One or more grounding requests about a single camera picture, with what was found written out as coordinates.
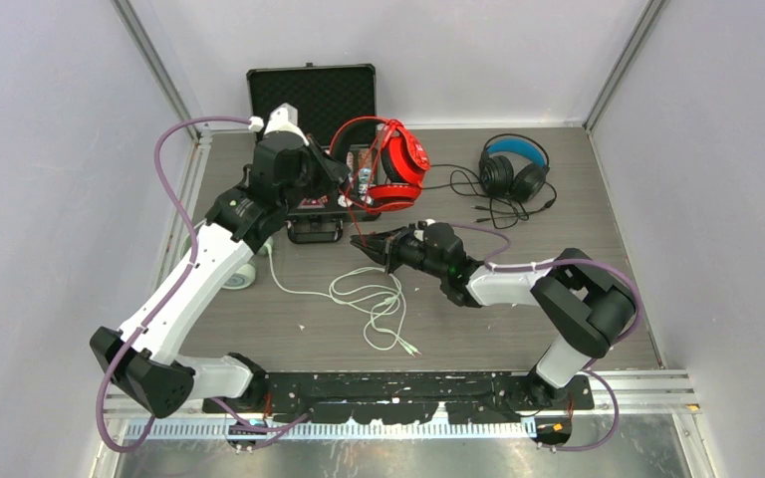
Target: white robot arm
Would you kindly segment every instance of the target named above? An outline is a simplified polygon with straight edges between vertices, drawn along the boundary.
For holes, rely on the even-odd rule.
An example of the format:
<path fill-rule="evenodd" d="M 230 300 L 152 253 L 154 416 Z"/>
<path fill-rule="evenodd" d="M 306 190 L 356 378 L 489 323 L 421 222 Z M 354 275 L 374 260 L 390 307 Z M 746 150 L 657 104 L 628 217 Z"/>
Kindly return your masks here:
<path fill-rule="evenodd" d="M 224 282 L 285 226 L 289 210 L 305 198 L 330 193 L 348 179 L 347 165 L 330 159 L 296 122 L 297 111 L 288 105 L 271 113 L 254 149 L 250 181 L 243 180 L 215 200 L 197 233 L 197 262 L 147 327 L 142 325 L 146 316 L 189 267 L 189 254 L 117 330 L 98 328 L 90 340 L 96 359 L 108 370 L 125 341 L 141 331 L 122 353 L 112 383 L 158 418 L 171 415 L 189 399 L 242 396 L 251 390 L 257 374 L 263 374 L 240 355 L 190 358 L 179 350 Z"/>
<path fill-rule="evenodd" d="M 550 266 L 592 262 L 578 249 L 566 249 L 525 271 L 502 270 L 467 256 L 451 225 L 434 221 L 353 236 L 351 243 L 387 272 L 406 265 L 439 278 L 441 291 L 457 306 L 541 307 L 559 336 L 527 376 L 525 392 L 537 406 L 564 400 L 564 387 L 589 362 L 605 356 L 636 313 L 632 292 L 608 272 L 590 265 Z"/>

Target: metal floor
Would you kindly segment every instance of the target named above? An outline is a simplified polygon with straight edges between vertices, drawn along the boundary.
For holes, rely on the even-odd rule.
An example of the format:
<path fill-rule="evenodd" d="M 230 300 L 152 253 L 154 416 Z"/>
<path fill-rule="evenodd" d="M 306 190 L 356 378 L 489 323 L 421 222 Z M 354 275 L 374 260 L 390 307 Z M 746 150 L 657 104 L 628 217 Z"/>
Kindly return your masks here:
<path fill-rule="evenodd" d="M 566 247 L 578 247 L 595 259 L 629 271 L 626 252 L 615 225 L 600 170 L 588 137 L 581 128 L 520 129 L 543 143 L 551 157 L 550 181 L 559 193 L 555 206 L 528 222 L 505 231 L 514 241 L 503 262 L 540 261 Z M 483 141 L 492 129 L 417 130 L 415 133 L 434 163 L 476 167 Z M 241 179 L 242 166 L 251 161 L 252 134 L 220 133 L 212 142 L 194 218 L 203 217 L 214 198 Z M 425 185 L 448 182 L 450 168 L 431 170 Z M 532 202 L 540 207 L 551 197 L 542 192 Z M 485 201 L 461 197 L 449 189 L 424 191 L 407 210 L 384 214 L 363 230 L 388 230 L 432 218 L 471 222 L 485 213 L 472 209 Z M 346 231 L 354 233 L 353 226 Z M 488 234 L 464 231 L 465 249 L 481 257 L 499 247 Z M 275 271 L 284 286 L 294 290 L 326 291 L 336 277 L 372 263 L 351 247 L 337 244 L 297 246 L 286 233 L 275 235 Z M 529 369 L 556 336 L 553 325 L 535 307 L 496 306 L 458 308 L 438 290 L 438 281 L 403 268 L 408 315 L 404 339 L 422 352 L 412 358 L 397 347 L 388 352 L 371 349 L 362 337 L 368 317 L 326 299 L 283 293 L 269 277 L 268 262 L 256 258 L 257 282 L 243 291 L 221 291 L 188 335 L 182 353 L 191 357 L 221 357 L 238 352 L 268 370 L 486 370 Z M 369 282 L 347 280 L 345 289 Z M 388 284 L 382 276 L 376 283 Z M 397 318 L 379 319 L 395 325 Z M 388 336 L 372 339 L 380 345 Z M 598 369 L 658 368 L 650 336 L 641 327 L 600 360 Z"/>
<path fill-rule="evenodd" d="M 569 444 L 596 441 L 611 420 L 575 417 Z M 149 440 L 122 456 L 116 476 L 679 478 L 690 471 L 670 415 L 627 415 L 606 447 L 584 453 L 553 454 L 526 439 L 497 438 L 283 441 L 238 455 L 224 441 Z"/>

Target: white wall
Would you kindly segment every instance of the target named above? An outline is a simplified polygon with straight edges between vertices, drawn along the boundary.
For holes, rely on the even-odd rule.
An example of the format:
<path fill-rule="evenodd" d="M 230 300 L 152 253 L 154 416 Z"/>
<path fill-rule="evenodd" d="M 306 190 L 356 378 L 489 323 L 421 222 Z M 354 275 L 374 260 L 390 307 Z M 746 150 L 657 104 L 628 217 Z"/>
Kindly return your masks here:
<path fill-rule="evenodd" d="M 132 3 L 193 115 L 250 115 L 254 68 L 372 63 L 379 113 L 429 124 L 586 119 L 646 1 Z"/>
<path fill-rule="evenodd" d="M 669 364 L 765 476 L 765 2 L 670 2 L 594 134 Z"/>
<path fill-rule="evenodd" d="M 147 297 L 174 122 L 110 2 L 0 1 L 0 477 L 88 476 L 89 338 Z M 178 179 L 188 138 L 166 152 Z"/>

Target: open case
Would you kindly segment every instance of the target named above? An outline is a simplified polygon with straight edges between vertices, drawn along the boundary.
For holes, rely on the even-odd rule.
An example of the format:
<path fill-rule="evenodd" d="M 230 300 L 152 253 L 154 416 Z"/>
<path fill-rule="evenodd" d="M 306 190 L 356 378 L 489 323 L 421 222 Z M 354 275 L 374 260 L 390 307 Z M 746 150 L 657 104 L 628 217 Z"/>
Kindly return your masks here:
<path fill-rule="evenodd" d="M 301 112 L 298 127 L 318 143 L 330 144 L 336 131 L 348 120 L 377 113 L 375 77 L 375 68 L 370 64 L 335 67 L 307 64 L 301 68 L 251 70 L 247 79 L 252 113 L 267 118 L 272 110 L 289 103 Z M 372 125 L 360 132 L 361 141 L 351 148 L 348 158 L 351 170 L 375 134 Z M 352 188 L 351 200 L 361 201 L 368 185 L 376 184 L 377 180 L 363 174 L 359 184 Z M 344 225 L 351 220 L 351 213 L 358 221 L 380 217 L 348 206 L 349 203 L 338 192 L 304 201 L 289 213 L 289 239 L 296 244 L 336 242 L 344 235 Z"/>

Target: white connector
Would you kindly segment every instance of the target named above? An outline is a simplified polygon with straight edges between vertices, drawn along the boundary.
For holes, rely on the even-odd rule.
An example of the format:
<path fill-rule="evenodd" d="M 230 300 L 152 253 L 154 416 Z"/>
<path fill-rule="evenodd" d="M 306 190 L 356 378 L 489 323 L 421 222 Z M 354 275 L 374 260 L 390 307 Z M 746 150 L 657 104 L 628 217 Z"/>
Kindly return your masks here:
<path fill-rule="evenodd" d="M 198 140 L 198 147 L 207 148 L 212 144 L 212 129 L 204 127 L 200 132 L 200 139 Z"/>
<path fill-rule="evenodd" d="M 429 226 L 431 224 L 435 224 L 435 220 L 434 219 L 426 219 L 423 222 L 425 222 L 427 226 Z M 420 242 L 423 242 L 423 229 L 416 229 L 414 231 L 413 235 L 414 235 L 415 239 L 417 239 Z"/>
<path fill-rule="evenodd" d="M 269 134 L 274 131 L 291 132 L 302 139 L 304 145 L 309 145 L 309 140 L 298 127 L 298 110 L 287 103 L 284 103 L 277 109 L 273 110 L 271 112 L 271 116 L 268 118 L 268 125 L 265 127 L 265 134 Z"/>
<path fill-rule="evenodd" d="M 248 130 L 253 132 L 259 132 L 265 127 L 265 122 L 259 117 L 251 117 L 251 123 L 248 124 Z"/>
<path fill-rule="evenodd" d="M 259 248 L 259 251 L 256 252 L 256 255 L 260 257 L 270 256 L 273 251 L 274 251 L 274 238 L 269 237 L 268 239 L 265 240 L 265 244 L 263 244 L 262 247 Z"/>

